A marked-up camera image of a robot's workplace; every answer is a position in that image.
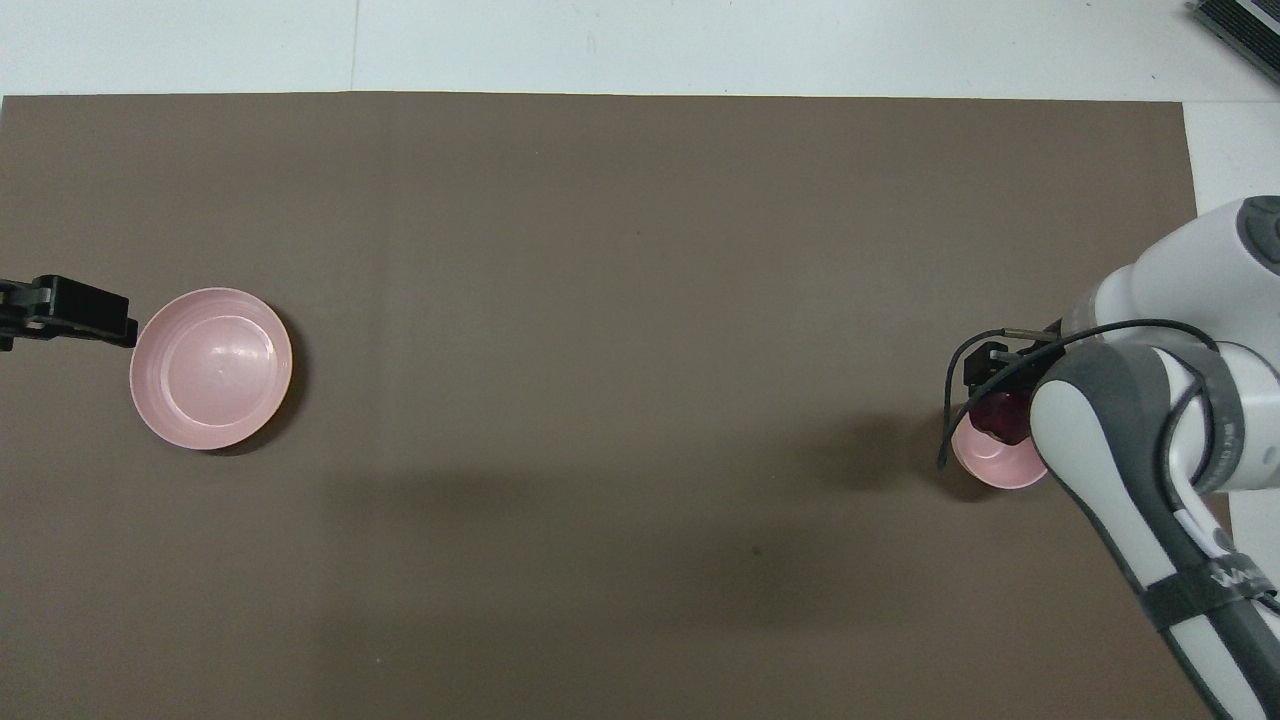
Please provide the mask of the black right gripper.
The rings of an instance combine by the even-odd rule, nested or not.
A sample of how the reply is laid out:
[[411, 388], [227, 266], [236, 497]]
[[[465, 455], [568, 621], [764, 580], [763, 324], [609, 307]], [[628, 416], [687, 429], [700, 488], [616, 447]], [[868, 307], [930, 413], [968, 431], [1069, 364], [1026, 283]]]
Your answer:
[[[1061, 346], [1044, 350], [1061, 337], [1062, 323], [1055, 322], [1047, 325], [1043, 332], [1050, 336], [1048, 340], [1037, 340], [1032, 346], [1016, 351], [1018, 370], [1004, 380], [1004, 392], [1010, 395], [1033, 393], [1050, 368], [1062, 359], [1064, 348]], [[964, 357], [964, 386], [969, 397], [974, 396], [980, 387], [1009, 365], [1009, 352], [1007, 345], [995, 341], [983, 342], [968, 352]]]

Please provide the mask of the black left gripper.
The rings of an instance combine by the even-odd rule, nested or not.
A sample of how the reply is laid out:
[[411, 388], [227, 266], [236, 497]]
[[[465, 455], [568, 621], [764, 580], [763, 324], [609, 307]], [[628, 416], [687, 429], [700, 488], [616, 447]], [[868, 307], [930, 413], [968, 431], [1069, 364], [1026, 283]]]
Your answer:
[[1, 351], [17, 340], [92, 340], [133, 348], [140, 325], [131, 301], [64, 275], [40, 275], [32, 283], [1, 279]]

